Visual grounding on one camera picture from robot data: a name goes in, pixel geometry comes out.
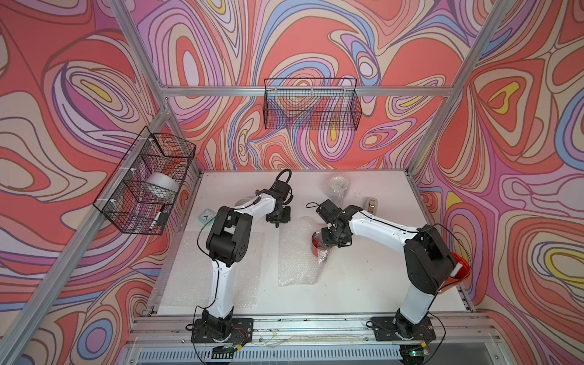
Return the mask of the red ceramic mug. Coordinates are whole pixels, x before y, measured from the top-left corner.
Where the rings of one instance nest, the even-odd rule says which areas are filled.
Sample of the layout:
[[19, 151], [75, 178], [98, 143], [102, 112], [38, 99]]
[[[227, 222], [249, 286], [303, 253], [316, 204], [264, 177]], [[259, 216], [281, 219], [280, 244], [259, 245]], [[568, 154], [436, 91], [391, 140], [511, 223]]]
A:
[[322, 232], [315, 231], [311, 237], [311, 252], [319, 260], [326, 257], [326, 246], [322, 241]]

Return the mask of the clear bubble wrap sheet top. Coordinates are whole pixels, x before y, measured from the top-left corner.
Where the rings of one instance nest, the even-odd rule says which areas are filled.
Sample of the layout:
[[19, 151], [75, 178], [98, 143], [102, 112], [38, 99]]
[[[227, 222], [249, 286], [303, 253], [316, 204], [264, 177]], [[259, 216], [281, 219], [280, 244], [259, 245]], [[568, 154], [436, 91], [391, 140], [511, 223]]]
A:
[[351, 181], [346, 176], [334, 175], [325, 181], [323, 191], [336, 206], [341, 208], [350, 185]]

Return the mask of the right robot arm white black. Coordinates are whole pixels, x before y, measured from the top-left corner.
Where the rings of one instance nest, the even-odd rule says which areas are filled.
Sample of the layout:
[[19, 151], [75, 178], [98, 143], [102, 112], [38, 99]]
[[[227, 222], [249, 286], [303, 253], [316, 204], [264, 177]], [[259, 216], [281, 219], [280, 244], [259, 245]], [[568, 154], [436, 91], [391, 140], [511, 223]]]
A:
[[401, 253], [410, 286], [394, 317], [396, 326], [411, 329], [427, 318], [442, 286], [456, 270], [457, 262], [434, 226], [414, 228], [387, 221], [356, 205], [339, 208], [331, 200], [309, 202], [326, 226], [321, 230], [326, 246], [344, 248], [352, 238], [365, 237]]

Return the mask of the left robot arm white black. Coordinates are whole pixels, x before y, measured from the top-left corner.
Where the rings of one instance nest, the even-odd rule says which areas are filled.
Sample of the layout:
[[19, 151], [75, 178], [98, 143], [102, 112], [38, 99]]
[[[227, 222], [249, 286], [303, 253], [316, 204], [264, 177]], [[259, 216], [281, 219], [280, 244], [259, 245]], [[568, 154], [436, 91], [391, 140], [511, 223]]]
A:
[[214, 262], [212, 303], [202, 310], [202, 323], [216, 332], [229, 332], [234, 312], [234, 284], [237, 263], [247, 253], [252, 223], [263, 218], [276, 228], [290, 221], [294, 198], [289, 184], [290, 169], [282, 170], [273, 184], [255, 192], [255, 197], [236, 207], [222, 206], [212, 221], [205, 242]]

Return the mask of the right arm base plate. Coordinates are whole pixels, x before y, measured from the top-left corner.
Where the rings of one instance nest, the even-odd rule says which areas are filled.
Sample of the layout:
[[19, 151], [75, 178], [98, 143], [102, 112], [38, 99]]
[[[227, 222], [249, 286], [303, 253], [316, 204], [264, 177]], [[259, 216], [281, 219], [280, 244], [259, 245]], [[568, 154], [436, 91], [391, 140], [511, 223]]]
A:
[[432, 342], [436, 333], [428, 316], [418, 324], [412, 324], [401, 316], [374, 316], [366, 321], [366, 327], [374, 332], [378, 342]]

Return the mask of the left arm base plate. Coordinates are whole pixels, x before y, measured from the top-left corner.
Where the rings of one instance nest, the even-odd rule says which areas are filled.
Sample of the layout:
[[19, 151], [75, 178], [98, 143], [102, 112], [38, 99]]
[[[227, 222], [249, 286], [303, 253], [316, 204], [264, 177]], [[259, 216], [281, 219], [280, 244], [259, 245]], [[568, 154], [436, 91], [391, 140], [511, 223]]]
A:
[[253, 318], [235, 318], [216, 322], [196, 319], [194, 324], [186, 325], [191, 333], [193, 344], [226, 344], [246, 345], [252, 341]]

